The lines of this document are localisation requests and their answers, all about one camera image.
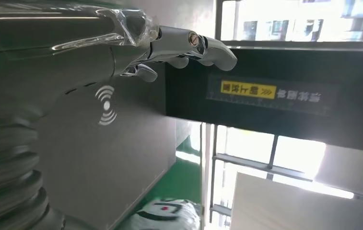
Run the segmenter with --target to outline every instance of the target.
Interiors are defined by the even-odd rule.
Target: wireless charging symbol
[[[98,89],[95,94],[95,97],[101,101],[104,112],[102,113],[101,119],[99,120],[99,124],[103,126],[107,126],[111,124],[115,118],[117,117],[117,113],[114,110],[111,97],[114,93],[114,87],[110,85],[104,85]]]

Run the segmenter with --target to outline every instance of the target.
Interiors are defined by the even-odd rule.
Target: silver robotic arm
[[[130,64],[122,76],[138,76],[152,82],[157,73],[145,65],[148,62],[167,62],[181,69],[190,59],[202,65],[215,65],[229,71],[236,65],[237,59],[222,42],[196,34],[194,31],[160,26],[159,36],[151,42],[148,56]]]
[[[0,0],[0,230],[93,229],[49,205],[30,125],[73,89],[131,76],[151,82],[149,62],[184,68],[190,59],[222,70],[236,64],[220,41],[157,26],[137,9]]]

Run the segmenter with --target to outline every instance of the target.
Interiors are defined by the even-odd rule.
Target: screw
[[[199,37],[195,32],[190,32],[188,35],[188,41],[190,42],[190,45],[196,47],[198,46]]]

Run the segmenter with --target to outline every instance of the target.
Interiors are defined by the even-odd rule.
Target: gray panel
[[[315,180],[363,195],[363,151],[327,145]]]
[[[363,201],[239,173],[231,230],[361,230]]]
[[[175,121],[165,117],[163,67],[159,78],[118,78],[113,104],[118,113],[108,125],[94,98],[100,85],[63,96],[36,123],[39,170],[51,205],[106,229],[137,203],[175,162]]]

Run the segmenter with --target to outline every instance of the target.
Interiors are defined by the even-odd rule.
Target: yellow label
[[[276,86],[223,80],[221,83],[221,92],[240,96],[274,99]]]

